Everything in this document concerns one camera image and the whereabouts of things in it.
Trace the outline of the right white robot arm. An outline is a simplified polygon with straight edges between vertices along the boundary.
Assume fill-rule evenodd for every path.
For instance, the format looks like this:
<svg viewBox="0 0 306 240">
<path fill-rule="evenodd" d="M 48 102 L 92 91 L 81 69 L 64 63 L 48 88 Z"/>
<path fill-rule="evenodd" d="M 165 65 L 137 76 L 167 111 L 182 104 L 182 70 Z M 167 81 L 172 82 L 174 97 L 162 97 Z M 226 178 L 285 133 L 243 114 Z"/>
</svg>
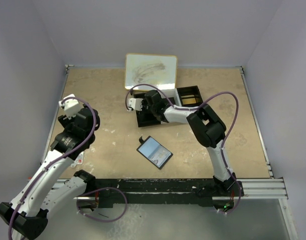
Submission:
<svg viewBox="0 0 306 240">
<path fill-rule="evenodd" d="M 208 104 L 220 95 L 231 95 L 236 103 L 235 114 L 229 129 L 218 114 Z M 225 150 L 225 142 L 237 120 L 239 102 L 237 96 L 223 91 L 209 97 L 198 107 L 180 107 L 173 105 L 167 98 L 162 98 L 157 90 L 144 94 L 144 109 L 149 110 L 157 119 L 166 123 L 188 124 L 197 141 L 207 149 L 213 166 L 215 190 L 219 195 L 226 196 L 235 186 L 241 192 L 241 185 L 229 164 Z"/>
</svg>

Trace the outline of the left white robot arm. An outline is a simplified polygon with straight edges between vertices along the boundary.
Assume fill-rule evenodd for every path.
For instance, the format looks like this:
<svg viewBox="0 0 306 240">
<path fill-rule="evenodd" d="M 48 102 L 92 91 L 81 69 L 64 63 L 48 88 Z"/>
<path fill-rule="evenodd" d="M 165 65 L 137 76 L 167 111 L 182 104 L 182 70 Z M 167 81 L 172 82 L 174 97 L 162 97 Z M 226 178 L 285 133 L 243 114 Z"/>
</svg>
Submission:
<svg viewBox="0 0 306 240">
<path fill-rule="evenodd" d="M 0 217 L 8 224 L 11 240 L 34 240 L 45 230 L 50 218 L 66 201 L 95 192 L 93 176 L 85 171 L 73 176 L 68 184 L 52 190 L 62 173 L 78 155 L 95 141 L 94 132 L 100 126 L 98 112 L 88 103 L 69 100 L 60 105 L 65 115 L 58 118 L 63 126 L 28 184 L 10 202 L 0 203 Z"/>
</svg>

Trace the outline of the black leather card holder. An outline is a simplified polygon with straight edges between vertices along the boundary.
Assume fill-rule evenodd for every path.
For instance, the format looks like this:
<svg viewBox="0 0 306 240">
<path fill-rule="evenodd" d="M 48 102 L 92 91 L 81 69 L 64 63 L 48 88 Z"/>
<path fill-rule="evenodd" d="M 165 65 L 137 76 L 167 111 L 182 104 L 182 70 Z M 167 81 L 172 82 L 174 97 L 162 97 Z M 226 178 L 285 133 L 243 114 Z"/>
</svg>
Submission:
<svg viewBox="0 0 306 240">
<path fill-rule="evenodd" d="M 151 136 L 146 139 L 140 137 L 139 143 L 140 145 L 136 151 L 159 170 L 173 157 L 173 153 L 170 150 Z"/>
</svg>

